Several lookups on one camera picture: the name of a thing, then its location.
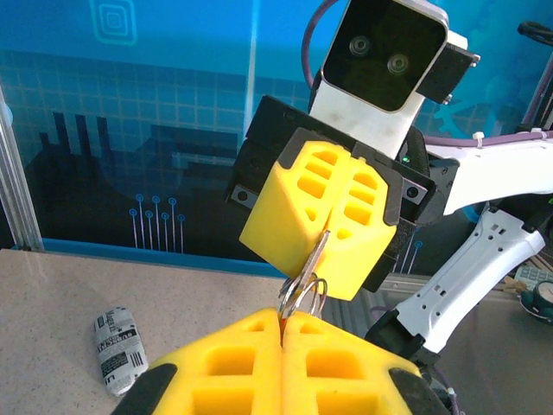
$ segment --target gray countertop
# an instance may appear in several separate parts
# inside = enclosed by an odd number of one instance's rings
[[[133,313],[152,362],[276,305],[281,284],[231,273],[0,251],[0,414],[110,413],[118,399],[103,385],[92,322],[111,307],[124,305]],[[384,293],[388,305],[407,295]],[[488,296],[454,332],[438,366],[467,415],[551,415],[552,346],[552,327],[528,317],[512,299]]]
[[[282,280],[0,251],[0,413],[107,414],[96,315],[124,305],[150,362],[261,308]]]

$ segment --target metal clip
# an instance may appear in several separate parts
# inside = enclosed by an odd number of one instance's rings
[[[312,316],[321,315],[322,307],[327,299],[327,281],[316,276],[315,267],[317,262],[319,262],[329,236],[330,231],[325,231],[321,240],[309,255],[300,275],[294,279],[288,278],[284,282],[278,295],[279,298],[282,298],[278,307],[278,316],[280,320],[291,316],[310,291],[314,291],[315,293],[311,306],[309,307],[309,314]]]

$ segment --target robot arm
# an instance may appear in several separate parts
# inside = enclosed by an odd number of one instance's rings
[[[549,198],[522,196],[488,208],[471,236],[435,276],[386,313],[365,339],[419,366],[433,364],[468,312],[509,271],[545,246],[553,217]],[[533,204],[536,213],[512,208],[521,203]]]
[[[429,145],[430,154],[459,162],[444,214],[481,201],[553,193],[553,132],[533,141],[478,147]]]
[[[449,32],[445,13],[427,2],[350,0],[315,79],[309,115],[262,99],[227,200],[249,212],[298,129],[399,175],[400,182],[390,188],[401,195],[397,231],[363,284],[375,291],[417,227],[478,201],[553,193],[553,137],[545,133],[531,136],[533,141],[483,148],[430,145],[428,172],[398,160],[406,137],[415,134],[410,126],[423,97],[447,104],[462,75],[478,62],[477,55],[457,45],[466,47],[466,40]],[[366,339],[422,364],[435,359],[468,311],[543,247],[543,229],[531,225],[533,220],[501,204],[485,211],[462,248],[415,296],[379,320]]]

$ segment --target camera lens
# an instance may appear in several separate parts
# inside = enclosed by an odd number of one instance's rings
[[[364,36],[355,36],[349,42],[349,51],[359,58],[366,56],[369,53],[369,40]]]
[[[409,59],[404,54],[394,54],[388,60],[388,70],[395,74],[401,75],[405,73],[407,67],[409,66]]]

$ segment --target glass panel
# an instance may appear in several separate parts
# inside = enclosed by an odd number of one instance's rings
[[[0,80],[47,249],[63,239],[256,259],[224,201],[244,135],[251,11],[5,5]]]
[[[482,62],[451,105],[425,103],[416,125],[469,137],[516,124],[549,53],[516,33],[518,19],[550,22],[548,1],[435,0]],[[319,4],[4,4],[0,83],[47,242],[257,260],[238,242],[247,212],[224,202],[226,184],[263,94],[307,110],[300,49]],[[345,7],[315,31],[314,71]]]

